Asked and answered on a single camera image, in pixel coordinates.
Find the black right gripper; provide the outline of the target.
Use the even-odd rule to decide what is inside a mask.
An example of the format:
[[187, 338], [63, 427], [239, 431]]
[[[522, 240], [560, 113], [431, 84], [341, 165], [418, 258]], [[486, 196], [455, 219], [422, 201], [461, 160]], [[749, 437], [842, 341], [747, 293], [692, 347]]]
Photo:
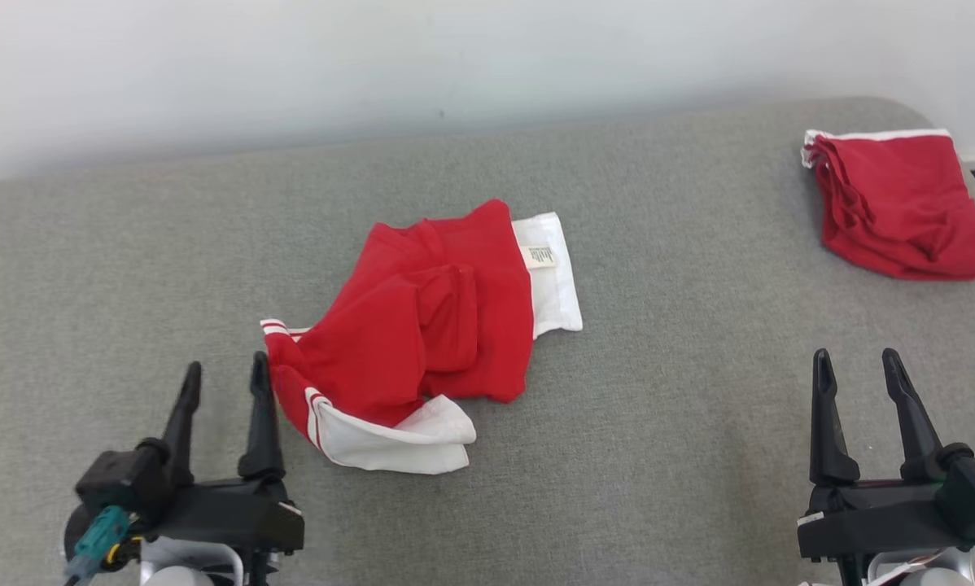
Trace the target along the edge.
[[829, 350], [812, 357], [810, 481], [819, 488], [816, 519], [797, 530], [801, 557], [868, 561], [879, 553], [975, 548], [975, 453], [942, 446], [907, 367], [893, 348], [881, 355], [902, 443], [900, 481], [859, 482], [838, 415]]

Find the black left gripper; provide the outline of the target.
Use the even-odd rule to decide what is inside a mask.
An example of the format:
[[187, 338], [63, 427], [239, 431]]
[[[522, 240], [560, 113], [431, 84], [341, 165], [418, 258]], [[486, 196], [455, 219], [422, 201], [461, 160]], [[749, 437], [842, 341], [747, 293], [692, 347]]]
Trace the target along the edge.
[[202, 374], [200, 363], [187, 366], [160, 439], [100, 453], [78, 479], [81, 503], [63, 531], [67, 570], [182, 560], [198, 571], [271, 571], [274, 556], [304, 548], [303, 513], [284, 485], [267, 353], [254, 353], [247, 446], [234, 479], [198, 482], [191, 474]]

